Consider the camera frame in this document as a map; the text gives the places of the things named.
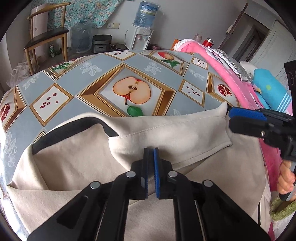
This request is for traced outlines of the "person's right hand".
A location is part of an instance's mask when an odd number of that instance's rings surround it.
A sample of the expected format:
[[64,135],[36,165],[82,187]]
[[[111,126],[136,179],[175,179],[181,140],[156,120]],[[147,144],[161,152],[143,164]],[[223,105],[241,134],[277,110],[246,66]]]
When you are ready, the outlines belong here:
[[295,174],[290,170],[291,161],[283,160],[280,165],[280,174],[277,181],[277,191],[281,195],[288,194],[294,189]]

